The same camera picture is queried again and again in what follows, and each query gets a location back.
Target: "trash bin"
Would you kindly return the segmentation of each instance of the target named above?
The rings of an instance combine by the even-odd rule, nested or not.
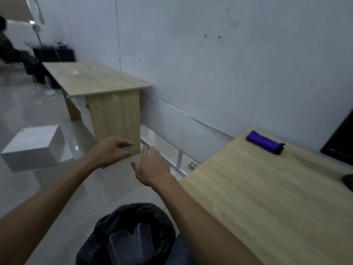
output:
[[[141,259],[142,263],[139,265],[163,265],[173,247],[175,230],[167,214],[156,205],[150,203],[123,205],[117,208],[113,213],[101,218],[95,225],[87,241],[77,253],[76,264],[113,265],[108,249],[110,248],[111,250],[112,244],[119,246],[119,241],[116,239],[121,238],[121,240],[127,240],[129,236],[135,235],[136,232],[141,232],[143,228],[146,229],[146,227],[150,229],[154,250],[152,257],[148,260]]]

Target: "floor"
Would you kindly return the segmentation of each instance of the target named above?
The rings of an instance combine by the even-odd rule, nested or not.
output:
[[[13,72],[9,86],[0,76],[0,150],[21,128],[59,124],[74,158],[80,158],[96,141],[80,120],[70,121],[62,93],[47,97],[46,90],[24,71]],[[160,197],[135,178],[130,162],[139,159],[136,155],[91,174],[26,264],[74,264],[95,223],[121,205],[151,202],[169,214]],[[183,178],[173,169],[171,173]],[[0,157],[0,217],[40,190],[33,171],[13,173]]]

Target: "white box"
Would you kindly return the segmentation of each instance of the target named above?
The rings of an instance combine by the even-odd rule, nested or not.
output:
[[[59,125],[24,128],[1,155],[13,172],[33,170],[59,163],[64,146]]]
[[[48,183],[59,179],[68,168],[75,162],[68,144],[65,144],[63,154],[61,155],[60,162],[51,167],[46,167],[33,171],[40,186],[44,188]]]

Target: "desk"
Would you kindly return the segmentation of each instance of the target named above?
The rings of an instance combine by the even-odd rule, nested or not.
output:
[[[150,84],[99,63],[43,63],[64,92],[70,119],[82,119],[95,136],[125,137],[140,152],[139,90]]]
[[[260,134],[284,142],[278,138]],[[351,169],[286,143],[235,138],[180,183],[265,264],[353,264]]]

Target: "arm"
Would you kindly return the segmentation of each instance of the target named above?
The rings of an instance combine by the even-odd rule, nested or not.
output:
[[[181,187],[154,147],[144,148],[140,164],[131,165],[141,183],[161,196],[198,264],[262,264]]]
[[[131,156],[131,152],[117,149],[131,145],[124,138],[101,140],[59,180],[2,217],[0,264],[24,264],[82,182],[95,169]]]

